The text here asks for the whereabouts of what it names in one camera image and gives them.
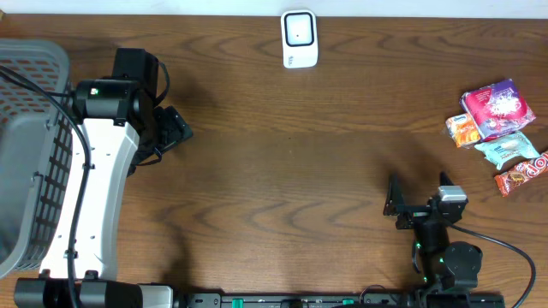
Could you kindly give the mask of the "orange toilet tissue pack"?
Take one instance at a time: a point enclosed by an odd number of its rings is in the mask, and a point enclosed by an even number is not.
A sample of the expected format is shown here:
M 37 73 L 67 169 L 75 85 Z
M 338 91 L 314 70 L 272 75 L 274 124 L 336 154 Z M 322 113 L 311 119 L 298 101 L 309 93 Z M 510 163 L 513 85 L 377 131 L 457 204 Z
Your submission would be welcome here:
M 468 113 L 448 118 L 445 125 L 458 148 L 474 145 L 481 140 L 474 119 Z

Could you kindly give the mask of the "teal flushable wipes pack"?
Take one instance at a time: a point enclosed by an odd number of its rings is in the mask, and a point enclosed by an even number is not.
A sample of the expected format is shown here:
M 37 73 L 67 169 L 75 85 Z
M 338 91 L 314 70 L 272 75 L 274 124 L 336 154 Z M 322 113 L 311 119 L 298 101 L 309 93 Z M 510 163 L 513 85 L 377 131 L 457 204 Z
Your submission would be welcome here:
M 540 156 L 530 140 L 520 131 L 477 144 L 474 149 L 483 152 L 485 160 L 494 164 L 497 170 L 501 170 L 505 163 L 516 157 L 532 159 Z

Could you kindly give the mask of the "pink purple pad package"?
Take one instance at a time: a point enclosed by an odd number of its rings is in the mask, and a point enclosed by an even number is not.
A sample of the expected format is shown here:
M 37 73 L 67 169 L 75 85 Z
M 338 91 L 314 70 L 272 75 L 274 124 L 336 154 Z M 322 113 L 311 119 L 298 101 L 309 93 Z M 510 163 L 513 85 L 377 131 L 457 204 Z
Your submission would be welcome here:
M 465 92 L 460 104 L 472 116 L 481 141 L 514 133 L 536 119 L 512 79 Z

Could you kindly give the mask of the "orange red snack bar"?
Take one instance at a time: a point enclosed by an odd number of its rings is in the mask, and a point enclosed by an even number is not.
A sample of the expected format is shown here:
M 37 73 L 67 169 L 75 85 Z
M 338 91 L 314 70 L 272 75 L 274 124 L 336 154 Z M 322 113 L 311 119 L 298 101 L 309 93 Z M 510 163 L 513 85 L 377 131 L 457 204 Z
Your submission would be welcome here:
M 539 157 L 518 163 L 513 168 L 494 177 L 500 193 L 507 197 L 517 187 L 547 172 L 547 152 Z

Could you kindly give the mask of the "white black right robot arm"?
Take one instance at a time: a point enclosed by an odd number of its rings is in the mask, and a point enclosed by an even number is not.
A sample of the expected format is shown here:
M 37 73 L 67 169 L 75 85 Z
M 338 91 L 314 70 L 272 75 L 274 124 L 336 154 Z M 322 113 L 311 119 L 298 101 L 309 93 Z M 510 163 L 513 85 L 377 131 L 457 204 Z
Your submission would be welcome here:
M 383 215 L 395 216 L 396 228 L 414 231 L 412 264 L 425 280 L 413 295 L 420 307 L 444 294 L 468 299 L 470 290 L 478 286 L 482 251 L 467 242 L 452 242 L 448 235 L 467 204 L 467 194 L 444 172 L 437 192 L 423 205 L 407 204 L 397 176 L 389 179 Z

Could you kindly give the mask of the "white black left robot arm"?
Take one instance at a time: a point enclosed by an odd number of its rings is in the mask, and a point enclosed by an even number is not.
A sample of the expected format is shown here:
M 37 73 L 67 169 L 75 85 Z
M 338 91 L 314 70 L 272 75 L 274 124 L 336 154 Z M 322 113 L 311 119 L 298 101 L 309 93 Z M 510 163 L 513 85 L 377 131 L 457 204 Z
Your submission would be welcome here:
M 1 52 L 1 272 L 19 307 L 182 307 L 164 284 L 119 282 L 116 240 L 126 179 L 192 136 L 163 107 L 165 65 L 120 48 L 110 75 L 69 82 L 64 50 Z

